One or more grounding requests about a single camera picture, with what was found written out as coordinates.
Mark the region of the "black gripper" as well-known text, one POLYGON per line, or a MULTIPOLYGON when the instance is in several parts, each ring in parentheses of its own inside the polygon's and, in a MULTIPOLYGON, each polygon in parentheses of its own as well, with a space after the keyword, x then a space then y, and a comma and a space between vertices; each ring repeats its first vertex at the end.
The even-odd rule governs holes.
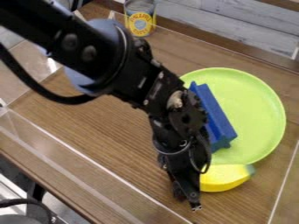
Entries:
POLYGON ((169 149, 157 145, 156 151, 158 165, 172 181, 172 196, 186 200, 192 211, 201 210, 200 177, 210 167, 210 147, 185 145, 169 149))

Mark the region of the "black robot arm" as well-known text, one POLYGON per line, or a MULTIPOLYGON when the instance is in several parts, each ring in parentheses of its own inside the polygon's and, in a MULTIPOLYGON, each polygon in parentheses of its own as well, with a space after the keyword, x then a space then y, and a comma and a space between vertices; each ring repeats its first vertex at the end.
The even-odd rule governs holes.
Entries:
POLYGON ((0 60, 38 95, 66 105, 112 95, 146 113, 173 196, 200 210, 200 178, 210 167, 208 113, 200 97, 154 59, 148 42, 113 19, 82 21, 55 0, 0 0, 0 25, 63 65, 78 90, 74 96, 50 92, 0 43, 0 60))

